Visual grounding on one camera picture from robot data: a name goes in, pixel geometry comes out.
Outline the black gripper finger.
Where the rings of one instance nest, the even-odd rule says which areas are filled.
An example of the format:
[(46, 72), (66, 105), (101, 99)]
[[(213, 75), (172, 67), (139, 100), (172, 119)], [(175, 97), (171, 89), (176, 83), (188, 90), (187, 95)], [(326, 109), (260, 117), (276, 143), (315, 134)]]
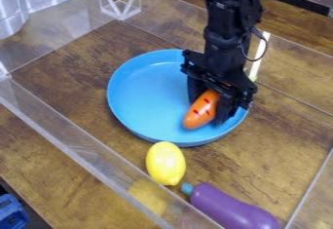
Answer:
[(203, 80), (191, 77), (187, 78), (187, 94), (189, 102), (193, 102), (207, 89), (208, 87)]
[(219, 126), (233, 116), (237, 108), (248, 109), (248, 103), (239, 95), (219, 94), (216, 100), (216, 109), (213, 124)]

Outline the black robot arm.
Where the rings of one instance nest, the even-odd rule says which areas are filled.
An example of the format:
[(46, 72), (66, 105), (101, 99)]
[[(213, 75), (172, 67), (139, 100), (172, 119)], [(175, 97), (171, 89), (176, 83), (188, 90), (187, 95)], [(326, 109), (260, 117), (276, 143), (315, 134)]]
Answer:
[(216, 92), (213, 122), (219, 125), (247, 108), (258, 87), (244, 73), (251, 37), (260, 33), (260, 0), (205, 0), (208, 23), (204, 50), (181, 52), (180, 71), (187, 75), (187, 94), (196, 100), (207, 90)]

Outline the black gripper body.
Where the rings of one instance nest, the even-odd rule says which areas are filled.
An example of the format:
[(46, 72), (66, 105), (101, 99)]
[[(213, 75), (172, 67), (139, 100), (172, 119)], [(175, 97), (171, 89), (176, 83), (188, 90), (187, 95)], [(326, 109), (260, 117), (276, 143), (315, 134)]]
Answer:
[(236, 94), (258, 91), (255, 84), (245, 76), (243, 67), (250, 49), (251, 33), (235, 34), (227, 38), (204, 28), (204, 51), (201, 53), (184, 50), (180, 71), (187, 78), (203, 80), (215, 88), (227, 83)]

